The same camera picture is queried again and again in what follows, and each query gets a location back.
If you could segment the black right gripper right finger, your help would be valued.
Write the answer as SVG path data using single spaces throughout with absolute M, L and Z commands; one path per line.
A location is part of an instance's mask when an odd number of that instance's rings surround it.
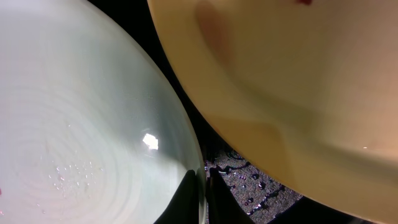
M 209 224 L 254 224 L 239 206 L 218 170 L 210 168 L 209 171 L 206 181 Z

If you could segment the yellow plate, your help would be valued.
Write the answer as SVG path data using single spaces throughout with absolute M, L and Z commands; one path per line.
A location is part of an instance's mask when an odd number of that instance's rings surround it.
M 149 1 L 183 89 L 298 193 L 397 222 L 397 1 Z

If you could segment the mint green plate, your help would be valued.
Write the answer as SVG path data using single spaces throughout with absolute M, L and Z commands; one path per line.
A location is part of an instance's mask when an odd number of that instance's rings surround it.
M 1 2 L 1 222 L 154 223 L 197 137 L 176 92 L 87 1 Z

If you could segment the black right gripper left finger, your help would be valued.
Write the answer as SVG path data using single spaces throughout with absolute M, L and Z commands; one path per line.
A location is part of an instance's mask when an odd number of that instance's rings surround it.
M 198 181 L 194 170 L 188 170 L 165 211 L 154 224 L 198 224 Z

